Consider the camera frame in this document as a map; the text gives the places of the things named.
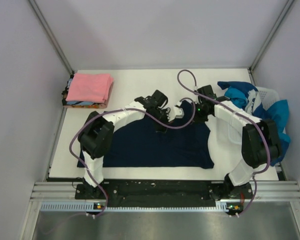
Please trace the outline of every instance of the dark navy cloth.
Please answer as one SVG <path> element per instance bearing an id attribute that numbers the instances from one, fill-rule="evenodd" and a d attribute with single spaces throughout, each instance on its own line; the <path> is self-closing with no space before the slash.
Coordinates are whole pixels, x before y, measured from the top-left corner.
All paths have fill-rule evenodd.
<path id="1" fill-rule="evenodd" d="M 181 126 L 192 116 L 192 104 L 183 101 L 184 117 L 171 126 Z M 113 134 L 103 167 L 214 167 L 209 150 L 210 130 L 204 123 L 156 132 L 154 121 L 145 116 Z"/>

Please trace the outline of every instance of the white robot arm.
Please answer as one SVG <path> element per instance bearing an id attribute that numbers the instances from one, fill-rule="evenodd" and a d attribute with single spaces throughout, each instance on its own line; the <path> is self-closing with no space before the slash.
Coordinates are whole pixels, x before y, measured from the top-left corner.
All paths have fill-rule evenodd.
<path id="1" fill-rule="evenodd" d="M 211 85 L 201 87 L 197 92 L 218 102 L 222 102 L 223 105 L 233 111 L 229 111 L 221 104 L 214 104 L 210 100 L 199 96 L 194 120 L 195 122 L 206 122 L 208 121 L 208 115 L 214 115 L 216 118 L 225 121 L 233 127 L 241 136 L 241 159 L 236 167 L 225 176 L 224 188 L 219 197 L 222 197 L 222 195 L 237 195 L 240 193 L 241 188 L 249 184 L 253 174 L 258 171 L 257 168 L 267 163 L 267 154 L 255 126 L 235 113 L 240 113 L 240 115 L 258 125 L 266 139 L 271 160 L 277 159 L 282 154 L 276 123 L 271 119 L 262 120 L 246 113 L 244 110 L 236 107 L 225 96 L 217 97 Z"/>

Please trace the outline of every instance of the metal floor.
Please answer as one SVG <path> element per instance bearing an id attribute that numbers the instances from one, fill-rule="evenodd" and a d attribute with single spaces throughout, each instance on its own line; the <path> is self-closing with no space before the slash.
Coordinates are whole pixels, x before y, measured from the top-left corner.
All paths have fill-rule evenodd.
<path id="1" fill-rule="evenodd" d="M 222 212 L 79 215 L 44 235 L 73 212 L 40 212 L 34 240 L 299 240 L 289 203 L 254 203 L 240 218 Z"/>

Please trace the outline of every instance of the folded towel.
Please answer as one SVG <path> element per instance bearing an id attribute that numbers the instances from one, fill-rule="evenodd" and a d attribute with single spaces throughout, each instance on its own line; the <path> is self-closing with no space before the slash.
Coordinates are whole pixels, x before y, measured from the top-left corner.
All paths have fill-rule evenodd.
<path id="1" fill-rule="evenodd" d="M 114 79 L 110 74 L 74 74 L 66 101 L 104 103 Z"/>

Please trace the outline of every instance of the gray wall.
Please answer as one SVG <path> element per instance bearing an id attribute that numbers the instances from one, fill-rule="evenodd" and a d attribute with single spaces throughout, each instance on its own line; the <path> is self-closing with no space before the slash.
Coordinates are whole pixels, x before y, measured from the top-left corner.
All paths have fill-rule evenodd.
<path id="1" fill-rule="evenodd" d="M 26 0 L 0 0 L 0 240 L 17 239 L 47 169 L 67 77 Z"/>
<path id="2" fill-rule="evenodd" d="M 249 67 L 287 0 L 36 0 L 76 70 Z"/>
<path id="3" fill-rule="evenodd" d="M 255 71 L 258 85 L 278 91 L 288 99 L 287 132 L 291 145 L 285 170 L 300 184 L 300 0 L 297 0 Z"/>

